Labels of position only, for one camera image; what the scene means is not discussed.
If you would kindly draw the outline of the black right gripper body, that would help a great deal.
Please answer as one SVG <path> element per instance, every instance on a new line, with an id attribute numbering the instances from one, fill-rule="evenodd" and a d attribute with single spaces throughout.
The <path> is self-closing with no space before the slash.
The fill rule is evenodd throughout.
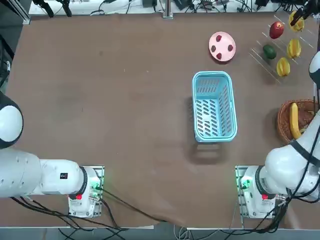
<path id="1" fill-rule="evenodd" d="M 302 12 L 310 12 L 310 16 L 317 16 L 320 13 L 320 0 L 307 0 L 304 3 Z"/>

